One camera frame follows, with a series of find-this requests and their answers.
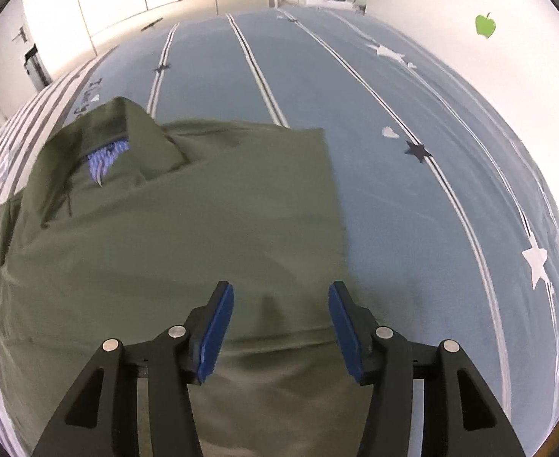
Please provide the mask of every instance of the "white star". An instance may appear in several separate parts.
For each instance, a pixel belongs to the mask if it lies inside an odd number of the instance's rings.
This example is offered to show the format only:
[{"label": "white star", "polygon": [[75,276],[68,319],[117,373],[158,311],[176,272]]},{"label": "white star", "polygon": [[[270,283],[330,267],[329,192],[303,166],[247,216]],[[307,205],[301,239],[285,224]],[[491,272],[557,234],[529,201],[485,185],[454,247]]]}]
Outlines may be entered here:
[{"label": "white star", "polygon": [[390,50],[390,48],[385,47],[382,44],[374,45],[374,44],[367,44],[369,48],[377,51],[377,56],[387,56],[397,62],[402,63],[402,65],[406,66],[404,62],[404,54],[403,53],[396,53],[396,51]]},{"label": "white star", "polygon": [[544,269],[544,263],[548,259],[548,252],[546,252],[546,249],[538,247],[538,243],[533,234],[529,237],[529,242],[531,244],[531,249],[523,251],[522,256],[527,259],[527,262],[531,266],[531,282],[535,289],[540,279],[544,280],[547,284],[550,283],[550,279]]}]

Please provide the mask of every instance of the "white heart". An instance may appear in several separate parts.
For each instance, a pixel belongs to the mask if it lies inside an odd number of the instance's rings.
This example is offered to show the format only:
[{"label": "white heart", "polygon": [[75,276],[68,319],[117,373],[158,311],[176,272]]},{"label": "white heart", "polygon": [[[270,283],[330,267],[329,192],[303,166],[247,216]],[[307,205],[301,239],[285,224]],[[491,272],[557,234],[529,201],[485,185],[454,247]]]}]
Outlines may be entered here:
[{"label": "white heart", "polygon": [[396,134],[391,127],[384,127],[383,135],[385,137],[389,137],[390,139],[400,139],[400,136]]}]

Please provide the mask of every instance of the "olive green shirt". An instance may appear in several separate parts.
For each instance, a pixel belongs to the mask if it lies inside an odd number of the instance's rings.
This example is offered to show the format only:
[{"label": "olive green shirt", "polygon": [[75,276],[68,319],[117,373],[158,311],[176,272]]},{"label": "olive green shirt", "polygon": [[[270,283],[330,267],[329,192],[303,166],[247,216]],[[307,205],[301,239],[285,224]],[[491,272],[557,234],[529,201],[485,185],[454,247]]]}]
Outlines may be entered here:
[{"label": "olive green shirt", "polygon": [[[125,137],[98,185],[87,155]],[[121,98],[79,118],[0,211],[0,386],[24,447],[105,339],[150,340],[227,280],[217,369],[190,389],[204,454],[355,455],[370,391],[327,311],[345,245],[319,129],[160,127]]]}]

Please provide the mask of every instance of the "green apple decal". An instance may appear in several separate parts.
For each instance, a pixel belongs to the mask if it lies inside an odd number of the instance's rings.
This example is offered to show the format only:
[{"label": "green apple decal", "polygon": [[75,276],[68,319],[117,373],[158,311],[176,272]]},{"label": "green apple decal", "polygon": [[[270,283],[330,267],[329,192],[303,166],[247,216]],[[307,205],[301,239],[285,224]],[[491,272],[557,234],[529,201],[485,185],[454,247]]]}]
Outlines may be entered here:
[{"label": "green apple decal", "polygon": [[476,18],[476,32],[481,36],[485,36],[487,39],[495,32],[495,21],[494,19],[490,19],[489,15],[491,15],[491,12],[489,12],[486,17],[479,15]]}]

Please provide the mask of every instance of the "blue gripper pad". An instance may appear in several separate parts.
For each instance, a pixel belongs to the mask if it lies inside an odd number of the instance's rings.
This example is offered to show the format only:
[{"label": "blue gripper pad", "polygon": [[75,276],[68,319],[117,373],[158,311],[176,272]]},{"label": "blue gripper pad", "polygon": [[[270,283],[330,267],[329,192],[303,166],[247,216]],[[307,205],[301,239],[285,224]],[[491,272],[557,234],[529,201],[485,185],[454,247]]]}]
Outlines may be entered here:
[{"label": "blue gripper pad", "polygon": [[330,285],[328,290],[328,309],[347,371],[354,377],[356,382],[360,383],[364,376],[360,341],[351,323],[345,304],[334,284]]},{"label": "blue gripper pad", "polygon": [[233,315],[234,303],[233,286],[227,284],[222,298],[218,302],[218,307],[209,322],[208,329],[203,335],[199,349],[199,367],[197,369],[199,383],[203,383],[214,372],[222,341],[225,338],[231,316]]}]

